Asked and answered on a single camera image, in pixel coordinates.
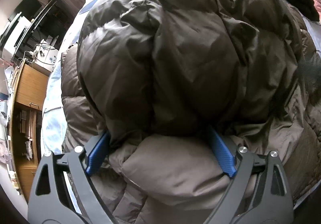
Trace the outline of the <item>wooden bedside desk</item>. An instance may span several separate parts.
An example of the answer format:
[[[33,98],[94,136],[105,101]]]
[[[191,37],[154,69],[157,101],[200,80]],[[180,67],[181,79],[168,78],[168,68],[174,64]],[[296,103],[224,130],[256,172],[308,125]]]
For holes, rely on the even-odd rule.
[[[41,159],[41,124],[48,77],[23,59],[13,74],[8,137],[14,188],[28,201]]]

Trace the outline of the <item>white floral storage box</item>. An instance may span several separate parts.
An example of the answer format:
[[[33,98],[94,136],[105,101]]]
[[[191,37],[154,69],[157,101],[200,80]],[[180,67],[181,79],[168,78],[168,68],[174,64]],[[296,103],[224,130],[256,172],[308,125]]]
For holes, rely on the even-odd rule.
[[[58,50],[47,43],[37,44],[33,52],[32,67],[49,76],[54,69],[58,56]]]

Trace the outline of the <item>black flat monitor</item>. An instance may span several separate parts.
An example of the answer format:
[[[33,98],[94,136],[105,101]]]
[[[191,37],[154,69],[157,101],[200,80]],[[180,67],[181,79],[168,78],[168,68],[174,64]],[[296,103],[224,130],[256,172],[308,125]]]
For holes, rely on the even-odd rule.
[[[56,41],[53,46],[59,49],[73,19],[74,16],[65,3],[61,0],[49,0],[19,37],[14,45],[14,55],[21,56],[24,49],[33,50],[29,41],[39,43],[49,36]]]

